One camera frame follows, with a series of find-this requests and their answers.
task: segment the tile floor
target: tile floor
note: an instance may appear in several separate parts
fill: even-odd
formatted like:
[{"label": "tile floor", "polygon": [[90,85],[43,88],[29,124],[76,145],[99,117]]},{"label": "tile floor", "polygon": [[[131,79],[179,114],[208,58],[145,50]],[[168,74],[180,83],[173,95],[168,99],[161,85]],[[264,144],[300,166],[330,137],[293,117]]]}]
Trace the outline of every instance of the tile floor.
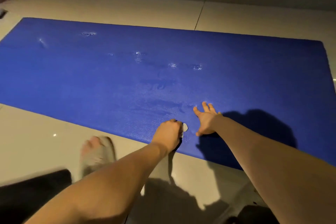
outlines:
[{"label": "tile floor", "polygon": [[[336,81],[334,12],[183,0],[9,0],[0,8],[9,11],[0,39],[22,17],[37,17],[321,40]],[[78,180],[79,149],[91,135],[108,134],[0,103],[0,184],[63,167]],[[117,158],[144,145],[108,136]],[[242,171],[176,153],[155,168],[127,223],[211,223],[248,181]]]}]

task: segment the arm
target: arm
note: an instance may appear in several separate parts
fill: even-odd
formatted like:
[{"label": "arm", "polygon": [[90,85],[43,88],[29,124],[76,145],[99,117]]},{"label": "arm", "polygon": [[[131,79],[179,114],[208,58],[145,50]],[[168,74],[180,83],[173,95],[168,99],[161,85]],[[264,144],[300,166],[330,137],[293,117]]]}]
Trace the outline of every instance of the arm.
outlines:
[{"label": "arm", "polygon": [[198,136],[217,132],[280,223],[336,222],[336,168],[217,114],[194,108]]},{"label": "arm", "polygon": [[26,224],[121,223],[154,167],[179,143],[182,123],[162,123],[150,144],[72,184]]}]

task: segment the yoga mat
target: yoga mat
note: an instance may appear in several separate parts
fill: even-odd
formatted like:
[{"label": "yoga mat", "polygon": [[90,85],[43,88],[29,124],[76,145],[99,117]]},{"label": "yoga mat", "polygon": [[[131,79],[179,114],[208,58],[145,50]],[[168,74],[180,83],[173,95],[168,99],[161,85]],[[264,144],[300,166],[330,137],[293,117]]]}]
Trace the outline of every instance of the yoga mat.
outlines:
[{"label": "yoga mat", "polygon": [[319,41],[24,18],[0,42],[0,103],[145,143],[175,118],[178,152],[239,169],[218,136],[195,135],[202,101],[336,165]]}]

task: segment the slipper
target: slipper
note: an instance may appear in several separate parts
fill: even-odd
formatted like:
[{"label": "slipper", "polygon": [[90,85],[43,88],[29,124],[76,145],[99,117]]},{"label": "slipper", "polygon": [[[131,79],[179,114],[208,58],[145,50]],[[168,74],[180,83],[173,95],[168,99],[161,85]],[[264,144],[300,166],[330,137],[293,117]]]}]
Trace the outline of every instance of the slipper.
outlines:
[{"label": "slipper", "polygon": [[105,136],[100,136],[99,139],[101,146],[91,150],[81,159],[82,178],[116,160],[116,154],[111,139]]}]

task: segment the black pants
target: black pants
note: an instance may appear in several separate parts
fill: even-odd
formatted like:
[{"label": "black pants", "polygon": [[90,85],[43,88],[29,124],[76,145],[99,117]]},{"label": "black pants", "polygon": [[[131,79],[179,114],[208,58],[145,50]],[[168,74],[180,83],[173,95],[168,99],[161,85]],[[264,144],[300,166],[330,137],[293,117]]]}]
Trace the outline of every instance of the black pants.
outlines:
[{"label": "black pants", "polygon": [[0,187],[0,220],[23,223],[71,183],[65,169]]}]

